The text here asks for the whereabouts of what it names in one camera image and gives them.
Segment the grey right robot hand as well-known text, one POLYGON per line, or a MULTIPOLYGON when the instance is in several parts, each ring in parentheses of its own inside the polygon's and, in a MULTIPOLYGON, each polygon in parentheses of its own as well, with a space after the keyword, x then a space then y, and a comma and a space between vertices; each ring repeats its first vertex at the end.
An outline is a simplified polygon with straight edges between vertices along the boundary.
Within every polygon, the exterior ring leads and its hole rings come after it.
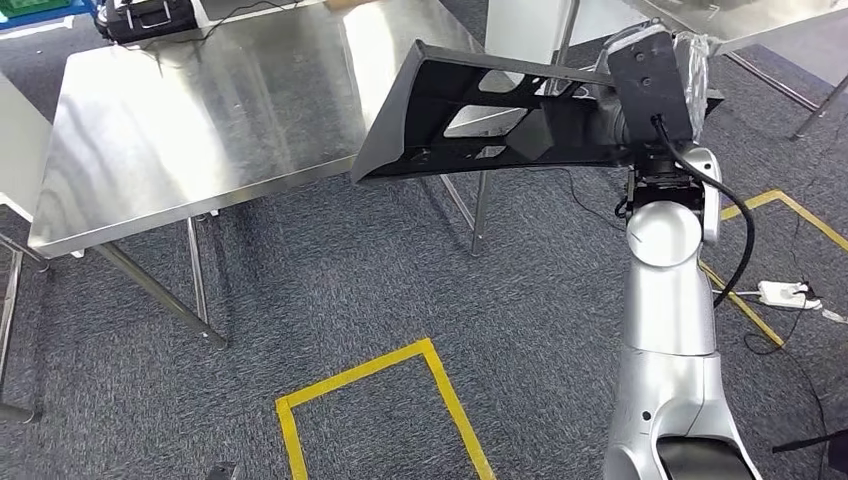
POLYGON ((674 36, 673 49, 692 125, 693 140, 698 142, 703 132, 708 106, 708 38, 693 32, 679 32, 674 36))

